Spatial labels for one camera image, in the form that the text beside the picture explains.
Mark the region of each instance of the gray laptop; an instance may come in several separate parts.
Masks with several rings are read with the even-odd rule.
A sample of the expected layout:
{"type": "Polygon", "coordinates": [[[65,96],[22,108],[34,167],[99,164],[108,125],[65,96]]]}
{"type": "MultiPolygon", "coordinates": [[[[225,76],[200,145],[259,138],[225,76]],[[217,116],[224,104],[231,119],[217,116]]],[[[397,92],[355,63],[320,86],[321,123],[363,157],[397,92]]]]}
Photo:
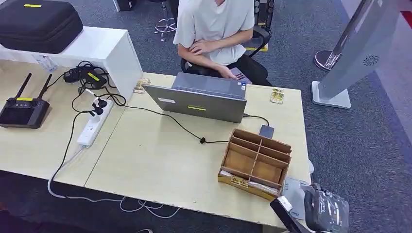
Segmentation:
{"type": "Polygon", "coordinates": [[[178,73],[172,88],[243,100],[246,92],[246,82],[178,73]]]}
{"type": "Polygon", "coordinates": [[[238,85],[237,81],[202,75],[184,74],[178,79],[179,74],[172,88],[142,85],[162,110],[235,123],[242,121],[245,86],[238,85]]]}

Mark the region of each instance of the white cable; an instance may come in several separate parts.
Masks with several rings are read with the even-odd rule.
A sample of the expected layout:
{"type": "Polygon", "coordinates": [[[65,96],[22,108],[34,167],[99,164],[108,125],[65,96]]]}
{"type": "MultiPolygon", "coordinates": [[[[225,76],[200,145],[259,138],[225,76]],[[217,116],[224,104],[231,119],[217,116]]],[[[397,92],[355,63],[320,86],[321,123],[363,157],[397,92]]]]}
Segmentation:
{"type": "MultiPolygon", "coordinates": [[[[63,163],[63,165],[62,165],[62,167],[61,167],[60,169],[64,168],[67,164],[69,164],[71,161],[73,161],[73,160],[80,154],[80,152],[82,152],[83,150],[84,150],[84,147],[80,147],[79,150],[77,150],[67,161],[65,161],[65,162],[63,163]]],[[[155,214],[152,210],[162,208],[162,207],[163,207],[163,204],[160,205],[160,206],[158,206],[158,207],[151,207],[151,206],[146,206],[146,202],[147,202],[147,201],[142,202],[141,200],[138,200],[137,202],[140,204],[140,207],[139,207],[139,208],[134,209],[134,210],[126,210],[126,209],[124,209],[121,205],[123,204],[123,201],[126,200],[126,196],[124,196],[124,197],[123,197],[122,199],[120,199],[120,200],[115,200],[115,199],[92,200],[92,199],[89,199],[89,198],[86,198],[86,197],[62,196],[62,195],[58,195],[58,194],[56,194],[56,193],[54,193],[54,192],[52,191],[52,188],[51,188],[52,178],[53,178],[53,176],[50,177],[50,179],[49,179],[48,182],[47,182],[47,190],[49,191],[49,193],[50,193],[52,196],[54,196],[54,197],[56,197],[56,198],[73,199],[73,200],[79,200],[79,199],[80,199],[80,200],[88,200],[88,201],[90,201],[90,202],[100,202],[100,201],[120,202],[120,203],[119,203],[119,207],[120,207],[120,209],[121,209],[122,211],[124,211],[124,212],[128,212],[128,213],[130,213],[130,212],[136,212],[136,211],[141,210],[141,209],[144,207],[144,208],[146,208],[150,213],[152,213],[154,216],[159,217],[159,218],[171,218],[171,217],[173,217],[175,214],[177,214],[177,212],[180,210],[180,208],[177,208],[177,210],[176,210],[172,215],[170,215],[170,216],[160,216],[160,215],[155,214]]]]}
{"type": "Polygon", "coordinates": [[[144,202],[144,204],[140,204],[140,202],[139,202],[140,208],[137,208],[137,209],[135,209],[135,210],[125,210],[125,209],[123,209],[123,207],[121,206],[121,204],[123,203],[123,201],[124,201],[124,200],[122,200],[122,201],[120,202],[119,207],[120,207],[121,210],[123,210],[124,212],[128,212],[128,213],[130,213],[130,212],[136,212],[136,211],[140,210],[141,208],[144,207],[144,204],[146,203],[146,201],[144,202]]]}
{"type": "Polygon", "coordinates": [[[170,215],[170,216],[160,216],[160,215],[155,214],[151,209],[147,208],[147,206],[145,206],[145,207],[146,207],[146,210],[148,210],[150,213],[152,213],[152,215],[154,215],[154,216],[156,216],[156,217],[159,217],[159,218],[171,218],[171,217],[173,217],[175,214],[177,214],[177,212],[180,210],[180,208],[177,208],[177,210],[176,210],[172,215],[170,215]]]}
{"type": "MultiPolygon", "coordinates": [[[[60,169],[62,169],[65,165],[69,164],[75,157],[77,157],[77,156],[80,154],[81,151],[83,151],[83,149],[84,149],[84,147],[81,147],[80,150],[78,150],[77,152],[75,152],[75,153],[70,157],[69,160],[67,160],[66,162],[63,163],[63,165],[62,165],[62,167],[61,167],[60,169]]],[[[52,196],[54,196],[54,197],[56,197],[56,198],[82,199],[82,200],[88,200],[88,201],[90,201],[90,202],[100,202],[100,201],[104,201],[104,200],[107,200],[107,201],[123,201],[124,199],[126,199],[126,197],[123,197],[123,198],[120,199],[120,200],[115,200],[115,199],[92,200],[92,199],[85,198],[85,197],[62,196],[62,195],[58,195],[58,194],[56,194],[56,193],[54,193],[54,192],[52,191],[51,184],[52,184],[52,177],[50,177],[50,179],[47,181],[47,190],[49,191],[49,193],[50,193],[52,196]]]]}
{"type": "MultiPolygon", "coordinates": [[[[141,200],[138,201],[140,205],[144,205],[145,203],[141,203],[141,200]]],[[[163,207],[163,204],[161,204],[159,207],[150,207],[150,206],[145,206],[146,208],[152,209],[152,210],[156,210],[156,209],[160,209],[163,207]]]]}
{"type": "Polygon", "coordinates": [[[163,207],[163,204],[161,205],[161,206],[159,206],[159,207],[150,207],[150,206],[146,206],[146,202],[147,201],[144,201],[143,203],[141,202],[141,200],[138,200],[138,203],[140,204],[140,207],[139,208],[137,208],[137,209],[135,209],[135,210],[125,210],[125,209],[123,209],[123,207],[121,206],[121,204],[123,203],[123,200],[120,202],[120,204],[119,204],[119,207],[120,207],[120,209],[121,210],[123,210],[124,212],[136,212],[136,211],[138,211],[138,210],[140,210],[140,209],[142,209],[143,207],[144,208],[146,208],[146,210],[148,210],[150,213],[152,213],[152,215],[154,215],[154,216],[156,216],[156,217],[159,217],[159,218],[171,218],[171,217],[173,217],[175,214],[177,214],[177,212],[180,210],[180,208],[177,208],[177,210],[172,214],[172,215],[170,215],[170,216],[160,216],[160,215],[157,215],[157,214],[155,214],[153,211],[152,211],[152,209],[160,209],[160,208],[162,208],[163,207]]]}
{"type": "Polygon", "coordinates": [[[139,232],[142,232],[142,231],[147,231],[148,233],[153,233],[153,231],[150,230],[150,229],[143,229],[143,230],[140,230],[140,231],[138,231],[138,232],[136,232],[136,233],[139,233],[139,232]]]}
{"type": "Polygon", "coordinates": [[[88,93],[92,94],[93,96],[96,96],[96,94],[94,94],[94,92],[90,91],[89,89],[86,88],[86,90],[88,93]]]}

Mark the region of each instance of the cardboard box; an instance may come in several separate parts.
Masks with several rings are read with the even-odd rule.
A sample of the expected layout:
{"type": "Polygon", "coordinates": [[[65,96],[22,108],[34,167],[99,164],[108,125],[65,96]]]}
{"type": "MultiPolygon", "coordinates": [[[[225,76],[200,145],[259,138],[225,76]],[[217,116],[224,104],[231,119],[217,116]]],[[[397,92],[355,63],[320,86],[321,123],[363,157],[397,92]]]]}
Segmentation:
{"type": "Polygon", "coordinates": [[[218,181],[270,201],[280,196],[291,162],[291,147],[235,129],[230,136],[218,181]]]}

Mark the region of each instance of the white power strip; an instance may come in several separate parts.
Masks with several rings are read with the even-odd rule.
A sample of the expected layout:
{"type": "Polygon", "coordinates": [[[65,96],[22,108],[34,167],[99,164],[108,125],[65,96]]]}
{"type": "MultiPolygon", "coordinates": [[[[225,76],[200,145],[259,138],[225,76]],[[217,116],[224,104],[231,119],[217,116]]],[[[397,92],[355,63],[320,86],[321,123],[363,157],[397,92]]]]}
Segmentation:
{"type": "Polygon", "coordinates": [[[100,129],[102,128],[107,116],[110,113],[110,110],[112,110],[113,107],[113,101],[104,101],[107,102],[107,105],[103,108],[103,113],[100,116],[96,114],[89,120],[89,122],[85,126],[85,129],[83,129],[82,133],[77,139],[77,143],[79,145],[89,148],[99,134],[100,129]]]}

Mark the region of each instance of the person's hand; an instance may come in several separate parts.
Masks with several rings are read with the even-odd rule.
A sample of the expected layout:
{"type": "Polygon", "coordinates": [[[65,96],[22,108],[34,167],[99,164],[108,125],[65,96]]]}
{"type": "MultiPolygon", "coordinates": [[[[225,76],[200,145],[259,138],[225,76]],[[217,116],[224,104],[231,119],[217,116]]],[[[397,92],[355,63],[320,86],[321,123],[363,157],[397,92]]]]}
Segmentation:
{"type": "Polygon", "coordinates": [[[199,40],[196,41],[190,48],[189,51],[194,55],[200,55],[202,53],[208,53],[215,50],[213,41],[199,40]]]}
{"type": "Polygon", "coordinates": [[[233,79],[233,80],[237,80],[238,78],[232,74],[232,72],[229,70],[229,68],[225,67],[225,66],[219,66],[216,69],[220,75],[226,79],[233,79]]]}

